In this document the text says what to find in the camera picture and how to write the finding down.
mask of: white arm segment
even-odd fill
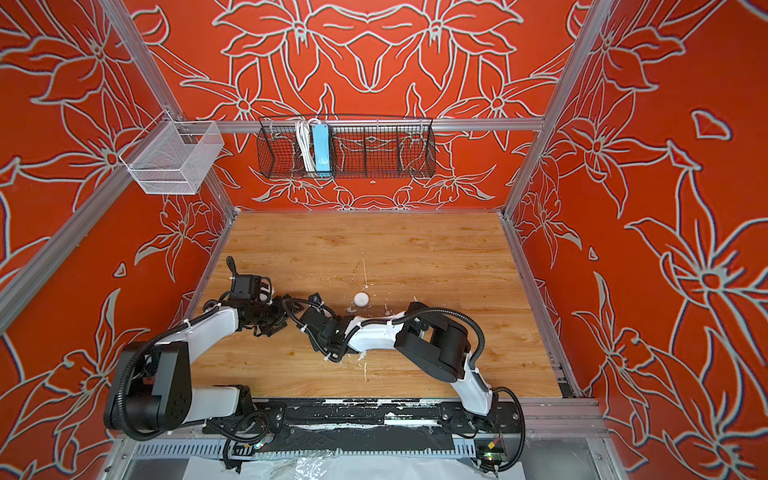
[[[237,310],[224,306],[197,325],[169,335],[157,344],[187,342],[190,350],[190,363],[192,363],[206,350],[214,346],[216,342],[235,333],[237,327]]]
[[[398,319],[405,316],[405,312],[400,312],[397,315],[384,316],[384,319]],[[345,334],[352,331],[357,325],[360,324],[366,318],[356,316],[349,326],[346,328]],[[402,330],[402,323],[399,325],[379,325],[373,324],[364,326],[355,333],[355,335],[349,339],[349,348],[352,348],[358,352],[365,352],[366,350],[394,350],[395,349],[395,337]],[[485,382],[480,376],[480,372],[473,372],[469,369],[469,357],[472,356],[472,352],[467,354],[467,358],[464,361],[464,378],[456,380],[451,385],[453,389],[458,393],[458,397],[462,400],[462,406],[468,412],[475,413],[476,415],[487,415],[491,410],[491,401],[493,400],[493,392],[491,386]]]
[[[237,331],[237,310],[228,306],[191,328],[169,335],[157,344],[187,342],[190,363],[214,346],[216,342]],[[226,417],[235,413],[240,390],[232,386],[214,386],[192,389],[192,403],[184,422]]]

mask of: wire mesh basket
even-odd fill
[[[325,116],[330,171],[307,171],[296,138],[300,116],[262,117],[259,170],[267,178],[429,178],[435,174],[435,134],[429,118]],[[314,145],[310,152],[315,156]]]
[[[215,121],[196,144],[184,141],[173,122],[160,123],[150,136],[141,154],[125,165],[147,194],[196,194],[224,146]]]

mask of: blue power strip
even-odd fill
[[[312,126],[312,142],[315,146],[315,168],[322,177],[331,175],[331,157],[328,145],[328,125]]]

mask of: wooden table surface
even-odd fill
[[[497,214],[243,213],[206,300],[230,288],[227,255],[238,273],[268,276],[276,294],[318,292],[338,314],[360,291],[371,298],[361,316],[397,313],[414,299],[459,310],[485,334],[477,365],[486,381],[518,396],[561,396]],[[192,365],[192,380],[268,397],[457,396],[394,350],[323,361],[291,322],[270,338],[246,330],[222,339]]]

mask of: red floral wallpaper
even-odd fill
[[[619,0],[514,215],[633,478],[768,471],[768,8]]]
[[[127,0],[190,119],[312,113],[543,115],[585,0]],[[531,132],[439,135],[431,180],[267,180],[253,135],[216,172],[244,210],[500,207]]]
[[[132,184],[2,335],[0,478],[95,478],[122,348],[181,321],[225,218]]]
[[[0,290],[160,112],[98,3],[0,0]]]

